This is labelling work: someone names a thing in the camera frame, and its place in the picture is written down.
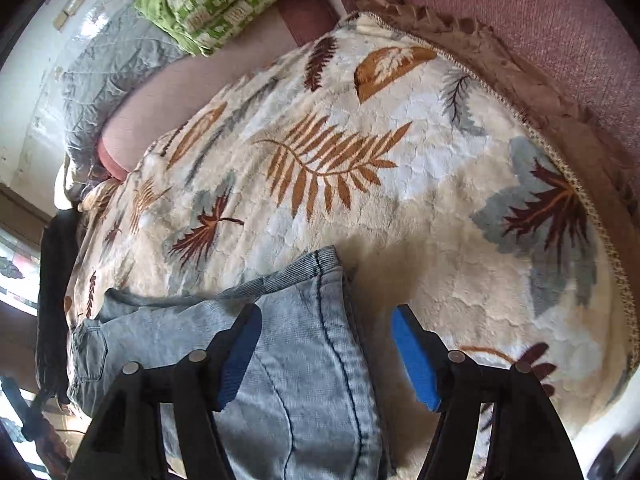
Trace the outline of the person's hand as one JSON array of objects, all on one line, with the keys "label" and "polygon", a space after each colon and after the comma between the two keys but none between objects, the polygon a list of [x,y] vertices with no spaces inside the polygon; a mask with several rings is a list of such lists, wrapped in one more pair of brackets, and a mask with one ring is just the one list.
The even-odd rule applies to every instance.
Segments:
[{"label": "person's hand", "polygon": [[40,435],[35,438],[36,451],[53,480],[66,480],[72,460],[54,427],[43,419]]}]

